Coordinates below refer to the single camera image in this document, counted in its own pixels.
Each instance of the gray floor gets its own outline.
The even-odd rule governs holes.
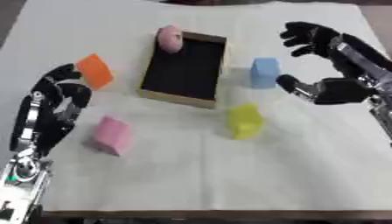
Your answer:
[[[0,47],[17,19],[26,0],[0,0]],[[224,4],[255,4],[269,2],[270,0],[218,0]],[[372,26],[375,34],[392,55],[392,1],[391,0],[331,0],[340,3],[361,4],[361,10]],[[311,2],[311,0],[287,0],[287,2]]]

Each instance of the wooden box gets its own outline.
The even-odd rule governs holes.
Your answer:
[[[183,32],[184,46],[170,54],[156,41],[150,64],[137,90],[145,98],[213,109],[227,39]]]

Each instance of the wrinkled white sheet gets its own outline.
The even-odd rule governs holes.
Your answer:
[[[247,87],[254,57],[277,57],[282,73],[303,81],[339,76],[329,61],[294,59],[282,46],[279,32],[296,20],[351,33],[383,51],[350,4],[29,0],[0,51],[1,165],[23,95],[51,68],[98,53],[115,81],[94,92],[77,128],[52,151],[46,210],[392,209],[392,150],[366,105],[320,107],[280,88]],[[154,33],[168,24],[228,38],[216,110],[136,96]],[[263,132],[230,140],[225,109],[246,102],[259,105]],[[84,144],[104,115],[132,128],[124,157]]]

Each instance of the orange cube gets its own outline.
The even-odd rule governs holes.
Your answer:
[[[97,90],[113,80],[109,67],[98,57],[96,53],[88,55],[76,63],[76,67],[84,76],[86,83]]]

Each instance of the robotic arm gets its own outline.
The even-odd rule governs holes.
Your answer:
[[[0,178],[0,223],[34,222],[40,216],[40,199],[52,176],[53,162],[46,156],[74,128],[91,97],[89,88],[61,82],[80,77],[73,64],[60,66],[22,100],[10,138],[16,155]],[[63,105],[66,98],[71,101]]]
[[[326,78],[309,85],[284,74],[277,83],[288,93],[318,105],[368,99],[370,113],[392,139],[392,62],[360,39],[328,27],[294,22],[286,28],[281,34],[285,46],[304,45],[292,56],[313,53],[329,59],[344,78]]]

